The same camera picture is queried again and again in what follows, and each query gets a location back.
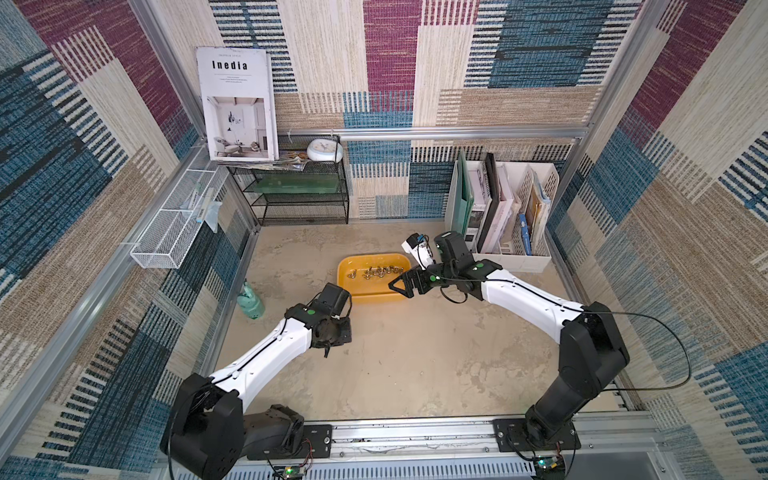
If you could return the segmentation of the yellow plastic storage box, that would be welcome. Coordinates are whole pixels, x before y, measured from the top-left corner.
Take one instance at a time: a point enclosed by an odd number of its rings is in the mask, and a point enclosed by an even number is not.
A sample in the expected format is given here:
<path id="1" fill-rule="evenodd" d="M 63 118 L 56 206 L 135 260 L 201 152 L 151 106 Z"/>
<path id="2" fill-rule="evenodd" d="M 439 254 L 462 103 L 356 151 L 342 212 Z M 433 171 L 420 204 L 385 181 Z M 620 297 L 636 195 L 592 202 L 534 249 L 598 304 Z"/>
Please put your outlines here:
<path id="1" fill-rule="evenodd" d="M 350 293 L 355 305 L 404 300 L 389 283 L 410 268 L 410 260 L 398 253 L 349 256 L 338 265 L 336 284 Z"/>

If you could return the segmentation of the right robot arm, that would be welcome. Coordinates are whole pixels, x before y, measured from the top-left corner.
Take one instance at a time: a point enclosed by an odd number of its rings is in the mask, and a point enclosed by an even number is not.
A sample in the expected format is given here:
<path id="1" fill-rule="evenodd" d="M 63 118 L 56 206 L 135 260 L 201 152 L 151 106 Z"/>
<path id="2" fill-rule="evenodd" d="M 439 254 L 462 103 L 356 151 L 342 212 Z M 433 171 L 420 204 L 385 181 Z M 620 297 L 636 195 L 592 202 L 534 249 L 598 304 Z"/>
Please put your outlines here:
<path id="1" fill-rule="evenodd" d="M 477 258 L 455 231 L 430 241 L 413 233 L 401 244 L 415 266 L 388 287 L 406 298 L 456 288 L 525 322 L 524 332 L 549 339 L 558 349 L 557 374 L 527 409 L 524 443 L 551 447 L 572 427 L 574 416 L 602 393 L 630 363 L 613 313 L 599 303 L 583 305 L 536 287 L 489 258 Z"/>

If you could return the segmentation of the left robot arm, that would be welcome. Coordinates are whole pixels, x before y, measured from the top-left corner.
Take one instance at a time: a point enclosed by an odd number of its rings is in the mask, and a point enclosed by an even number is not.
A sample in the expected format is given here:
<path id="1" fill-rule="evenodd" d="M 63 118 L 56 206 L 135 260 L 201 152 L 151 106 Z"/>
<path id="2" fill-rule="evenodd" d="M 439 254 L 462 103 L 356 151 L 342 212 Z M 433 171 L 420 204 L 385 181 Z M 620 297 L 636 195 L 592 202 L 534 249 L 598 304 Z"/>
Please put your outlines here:
<path id="1" fill-rule="evenodd" d="M 330 454 L 329 426 L 306 426 L 295 410 L 248 406 L 291 361 L 310 349 L 329 352 L 351 340 L 351 294 L 328 283 L 306 304 L 286 310 L 265 338 L 226 367 L 190 374 L 173 402 L 160 449 L 168 466 L 200 479 L 223 479 L 241 458 L 264 460 L 275 479 L 296 479 Z"/>

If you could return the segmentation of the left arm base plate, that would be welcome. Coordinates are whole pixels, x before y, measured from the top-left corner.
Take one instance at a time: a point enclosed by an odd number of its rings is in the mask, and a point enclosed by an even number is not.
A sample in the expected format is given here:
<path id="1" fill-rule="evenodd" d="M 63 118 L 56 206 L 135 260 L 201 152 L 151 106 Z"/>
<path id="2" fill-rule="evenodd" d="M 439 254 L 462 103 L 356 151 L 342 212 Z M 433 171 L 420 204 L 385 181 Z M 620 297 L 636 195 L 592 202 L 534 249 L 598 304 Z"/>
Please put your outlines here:
<path id="1" fill-rule="evenodd" d="M 330 424 L 304 425 L 297 428 L 249 433 L 242 455 L 249 460 L 284 460 L 328 458 L 331 452 Z"/>

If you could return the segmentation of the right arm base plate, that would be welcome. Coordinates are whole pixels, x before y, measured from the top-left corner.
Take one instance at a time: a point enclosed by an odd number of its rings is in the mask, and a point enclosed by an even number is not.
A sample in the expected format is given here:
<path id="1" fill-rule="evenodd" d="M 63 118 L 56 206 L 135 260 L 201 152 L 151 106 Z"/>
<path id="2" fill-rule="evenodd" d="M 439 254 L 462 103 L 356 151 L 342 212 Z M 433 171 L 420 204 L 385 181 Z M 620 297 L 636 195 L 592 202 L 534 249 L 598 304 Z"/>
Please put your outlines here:
<path id="1" fill-rule="evenodd" d="M 491 425 L 500 452 L 572 451 L 582 447 L 572 421 L 557 431 L 536 426 L 524 417 L 496 418 Z"/>

